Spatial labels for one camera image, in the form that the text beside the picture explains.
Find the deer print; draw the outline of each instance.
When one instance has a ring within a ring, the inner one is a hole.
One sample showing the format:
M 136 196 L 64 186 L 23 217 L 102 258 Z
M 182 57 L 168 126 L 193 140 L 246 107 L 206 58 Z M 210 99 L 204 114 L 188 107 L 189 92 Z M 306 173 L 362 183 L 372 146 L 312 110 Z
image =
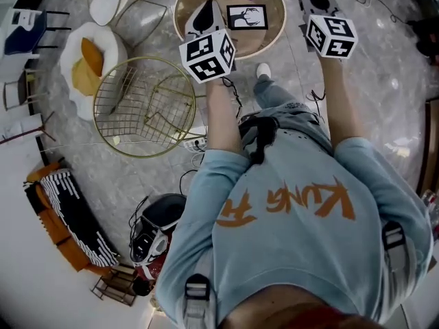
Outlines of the deer print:
M 250 26 L 250 27 L 252 27 L 253 25 L 258 25 L 258 24 L 259 24 L 259 21 L 256 21 L 256 22 L 248 22 L 248 21 L 247 21 L 248 19 L 246 18 L 247 13 L 249 13 L 249 12 L 255 12 L 255 11 L 257 11 L 257 10 L 258 10 L 258 9 L 256 9 L 256 8 L 246 8 L 246 10 L 243 11 L 243 12 L 241 12 L 240 14 L 234 14 L 234 15 L 230 16 L 230 24 L 231 24 L 232 26 L 235 26 L 237 20 L 239 20 L 239 19 L 243 19 L 243 20 L 246 22 L 246 24 L 247 24 L 248 26 Z

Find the power strip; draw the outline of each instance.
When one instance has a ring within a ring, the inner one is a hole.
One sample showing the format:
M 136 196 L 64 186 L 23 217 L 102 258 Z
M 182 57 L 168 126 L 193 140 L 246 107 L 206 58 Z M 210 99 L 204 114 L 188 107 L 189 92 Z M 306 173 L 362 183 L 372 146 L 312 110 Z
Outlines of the power strip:
M 186 150 L 189 152 L 197 153 L 197 152 L 203 152 L 206 149 L 207 146 L 207 139 L 206 138 L 197 138 L 192 140 L 187 140 L 183 142 L 183 146 Z

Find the white chair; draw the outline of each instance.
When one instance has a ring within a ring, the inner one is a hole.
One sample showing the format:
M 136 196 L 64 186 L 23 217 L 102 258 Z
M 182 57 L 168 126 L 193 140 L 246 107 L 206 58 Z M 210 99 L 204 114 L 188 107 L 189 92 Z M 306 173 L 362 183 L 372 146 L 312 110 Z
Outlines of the white chair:
M 82 58 L 81 42 L 87 38 L 93 42 L 104 56 L 102 77 L 114 66 L 127 60 L 126 49 L 118 35 L 109 27 L 102 27 L 93 22 L 87 22 L 70 33 L 60 57 L 61 74 L 69 86 L 69 99 L 76 104 L 78 116 L 86 121 L 93 120 L 93 97 L 84 96 L 73 87 L 71 71 L 73 65 Z
M 125 8 L 128 0 L 92 0 L 91 18 L 98 25 L 109 24 Z

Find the gold wire basket chair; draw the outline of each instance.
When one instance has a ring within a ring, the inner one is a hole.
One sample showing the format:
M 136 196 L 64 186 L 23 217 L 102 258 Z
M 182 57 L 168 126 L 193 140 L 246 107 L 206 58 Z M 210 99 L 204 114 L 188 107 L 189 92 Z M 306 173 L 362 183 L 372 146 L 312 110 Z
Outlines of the gold wire basket chair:
M 175 64 L 143 56 L 103 76 L 93 100 L 97 131 L 120 154 L 151 158 L 181 143 L 195 118 L 195 91 Z

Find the jeans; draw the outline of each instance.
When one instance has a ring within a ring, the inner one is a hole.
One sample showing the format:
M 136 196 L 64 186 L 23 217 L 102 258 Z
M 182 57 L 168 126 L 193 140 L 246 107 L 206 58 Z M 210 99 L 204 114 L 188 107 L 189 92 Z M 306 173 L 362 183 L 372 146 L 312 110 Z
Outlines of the jeans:
M 303 102 L 298 100 L 284 88 L 276 85 L 266 74 L 258 78 L 253 88 L 254 96 L 258 105 L 265 110 L 273 108 L 290 101 Z

